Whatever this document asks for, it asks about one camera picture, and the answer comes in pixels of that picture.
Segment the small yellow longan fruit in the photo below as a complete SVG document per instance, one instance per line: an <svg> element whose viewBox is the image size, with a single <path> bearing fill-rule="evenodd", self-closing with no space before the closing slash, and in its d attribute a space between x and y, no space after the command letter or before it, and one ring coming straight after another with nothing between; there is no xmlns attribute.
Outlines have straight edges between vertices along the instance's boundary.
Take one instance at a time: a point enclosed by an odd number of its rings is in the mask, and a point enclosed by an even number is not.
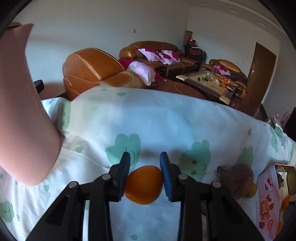
<svg viewBox="0 0 296 241"><path fill-rule="evenodd" d="M257 193L257 185L255 183L252 183L249 191L245 194L246 198L252 198Z"/></svg>

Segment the purple passion fruit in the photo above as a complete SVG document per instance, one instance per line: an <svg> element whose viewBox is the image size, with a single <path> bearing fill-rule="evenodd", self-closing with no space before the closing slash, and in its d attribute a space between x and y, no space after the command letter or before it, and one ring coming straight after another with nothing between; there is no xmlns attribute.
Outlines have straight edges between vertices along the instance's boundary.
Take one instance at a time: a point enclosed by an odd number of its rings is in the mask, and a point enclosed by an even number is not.
<svg viewBox="0 0 296 241"><path fill-rule="evenodd" d="M222 186L235 200L244 197L252 187L254 173L246 164L236 164L229 170L219 166L217 172L222 176Z"/></svg>

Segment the pink Genji biscuit tin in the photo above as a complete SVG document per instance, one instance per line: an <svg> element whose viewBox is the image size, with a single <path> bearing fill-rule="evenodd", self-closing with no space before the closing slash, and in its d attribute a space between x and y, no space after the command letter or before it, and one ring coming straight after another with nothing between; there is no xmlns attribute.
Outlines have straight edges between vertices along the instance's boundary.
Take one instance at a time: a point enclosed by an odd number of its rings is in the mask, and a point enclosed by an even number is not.
<svg viewBox="0 0 296 241"><path fill-rule="evenodd" d="M265 240L274 240L295 208L295 167L274 164L257 179L257 228Z"/></svg>

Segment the pink electric kettle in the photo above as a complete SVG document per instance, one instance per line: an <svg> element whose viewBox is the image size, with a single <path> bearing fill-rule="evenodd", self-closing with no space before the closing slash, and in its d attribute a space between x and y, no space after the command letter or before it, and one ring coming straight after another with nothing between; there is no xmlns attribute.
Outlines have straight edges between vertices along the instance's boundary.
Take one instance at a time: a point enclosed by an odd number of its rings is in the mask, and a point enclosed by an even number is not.
<svg viewBox="0 0 296 241"><path fill-rule="evenodd" d="M20 25L1 38L1 167L28 186L47 177L61 148L25 56L32 28Z"/></svg>

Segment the white cloud-print tablecloth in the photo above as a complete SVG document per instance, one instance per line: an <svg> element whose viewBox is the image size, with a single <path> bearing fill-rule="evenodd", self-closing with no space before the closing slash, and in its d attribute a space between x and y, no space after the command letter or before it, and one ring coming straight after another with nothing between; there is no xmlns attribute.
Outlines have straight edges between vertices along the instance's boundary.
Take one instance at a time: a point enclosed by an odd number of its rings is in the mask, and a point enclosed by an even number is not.
<svg viewBox="0 0 296 241"><path fill-rule="evenodd" d="M62 135L48 176L26 186L1 170L1 218L25 240L68 183L94 181L121 159L131 169L159 165L160 153L196 180L219 179L217 167L248 164L255 176L279 162L295 164L295 142L270 125L222 104L161 91L95 87L73 101L43 100Z"/></svg>

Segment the glass-top coffee table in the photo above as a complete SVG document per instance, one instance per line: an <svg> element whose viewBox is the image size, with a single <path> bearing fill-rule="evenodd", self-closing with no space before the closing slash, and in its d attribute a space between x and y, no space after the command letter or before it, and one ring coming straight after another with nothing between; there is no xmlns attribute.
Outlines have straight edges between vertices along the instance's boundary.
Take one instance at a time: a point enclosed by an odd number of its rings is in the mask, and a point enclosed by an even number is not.
<svg viewBox="0 0 296 241"><path fill-rule="evenodd" d="M226 105L229 105L233 97L239 93L238 85L229 78L220 77L206 70L177 75L176 78L202 90Z"/></svg>

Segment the brown leather chaise sofa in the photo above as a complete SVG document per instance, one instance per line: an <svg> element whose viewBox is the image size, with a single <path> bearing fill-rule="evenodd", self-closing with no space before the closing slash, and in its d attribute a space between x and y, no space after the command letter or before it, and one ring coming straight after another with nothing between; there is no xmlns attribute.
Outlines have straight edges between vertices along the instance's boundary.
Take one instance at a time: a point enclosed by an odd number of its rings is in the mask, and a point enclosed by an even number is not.
<svg viewBox="0 0 296 241"><path fill-rule="evenodd" d="M87 48L70 54L62 66L62 72L69 100L74 100L83 92L101 85L158 90L206 99L194 88L171 80L147 86L137 73L125 69L113 56L96 48Z"/></svg>

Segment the brown wooden door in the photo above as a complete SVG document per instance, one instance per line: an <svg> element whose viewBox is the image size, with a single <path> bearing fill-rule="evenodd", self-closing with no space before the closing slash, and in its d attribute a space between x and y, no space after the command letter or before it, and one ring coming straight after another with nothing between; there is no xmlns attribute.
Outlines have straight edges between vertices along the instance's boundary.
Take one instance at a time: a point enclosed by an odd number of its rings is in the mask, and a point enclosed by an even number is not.
<svg viewBox="0 0 296 241"><path fill-rule="evenodd" d="M275 62L276 55L256 42L250 71L247 77L247 96L257 103L261 103L265 96L273 75Z"/></svg>

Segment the pink quilted pillow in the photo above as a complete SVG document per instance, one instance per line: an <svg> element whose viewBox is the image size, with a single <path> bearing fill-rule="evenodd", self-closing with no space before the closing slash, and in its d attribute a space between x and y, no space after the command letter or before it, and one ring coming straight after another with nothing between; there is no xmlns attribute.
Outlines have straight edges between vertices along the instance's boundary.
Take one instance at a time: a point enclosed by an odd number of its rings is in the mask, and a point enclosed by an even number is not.
<svg viewBox="0 0 296 241"><path fill-rule="evenodd" d="M153 82L155 82L155 71L144 63L133 61L129 64L128 70L136 73L146 86L150 86Z"/></svg>

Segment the stacked dark chairs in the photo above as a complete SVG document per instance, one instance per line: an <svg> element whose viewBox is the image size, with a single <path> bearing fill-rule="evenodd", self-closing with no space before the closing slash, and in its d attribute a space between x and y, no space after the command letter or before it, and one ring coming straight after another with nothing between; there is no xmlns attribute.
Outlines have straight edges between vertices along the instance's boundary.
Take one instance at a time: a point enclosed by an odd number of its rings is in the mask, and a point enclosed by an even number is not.
<svg viewBox="0 0 296 241"><path fill-rule="evenodd" d="M200 65L205 64L206 52L201 49L195 39L192 38L193 32L185 31L184 53L185 56L198 61Z"/></svg>

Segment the brown leather three-seat sofa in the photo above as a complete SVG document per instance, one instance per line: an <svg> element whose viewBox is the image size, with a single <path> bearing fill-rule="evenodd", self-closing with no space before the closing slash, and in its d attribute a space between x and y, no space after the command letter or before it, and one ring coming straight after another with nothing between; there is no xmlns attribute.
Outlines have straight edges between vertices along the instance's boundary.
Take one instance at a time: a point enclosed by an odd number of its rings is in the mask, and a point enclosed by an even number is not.
<svg viewBox="0 0 296 241"><path fill-rule="evenodd" d="M144 63L170 80L192 73L198 66L197 61L184 57L177 46L158 41L132 43L120 51L119 57Z"/></svg>

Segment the white magenta floral cushion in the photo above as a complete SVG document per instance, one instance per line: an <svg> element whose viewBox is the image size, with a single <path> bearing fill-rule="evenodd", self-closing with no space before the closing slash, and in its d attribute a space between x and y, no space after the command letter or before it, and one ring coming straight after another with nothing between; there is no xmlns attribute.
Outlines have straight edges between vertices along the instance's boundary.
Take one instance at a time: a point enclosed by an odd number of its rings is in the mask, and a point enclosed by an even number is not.
<svg viewBox="0 0 296 241"><path fill-rule="evenodd" d="M151 50L151 49L147 49L147 48L140 48L138 49L139 52L141 52L148 61L152 62L162 62L162 58L160 57L159 53Z"/></svg>

